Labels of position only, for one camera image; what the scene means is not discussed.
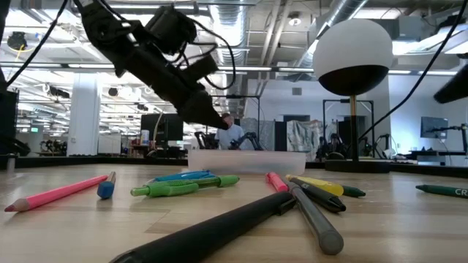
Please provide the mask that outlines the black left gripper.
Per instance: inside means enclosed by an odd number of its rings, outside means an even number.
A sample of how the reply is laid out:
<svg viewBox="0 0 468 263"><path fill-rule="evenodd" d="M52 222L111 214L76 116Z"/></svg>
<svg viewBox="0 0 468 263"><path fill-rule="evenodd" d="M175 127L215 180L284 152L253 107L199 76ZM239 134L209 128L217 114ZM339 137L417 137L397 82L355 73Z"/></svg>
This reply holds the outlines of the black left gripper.
<svg viewBox="0 0 468 263"><path fill-rule="evenodd" d="M124 68L151 86L163 100L177 109L186 123L198 123L226 130L228 125L213 108L212 97L204 87L187 78L156 50L146 46L133 47L124 56Z"/></svg>

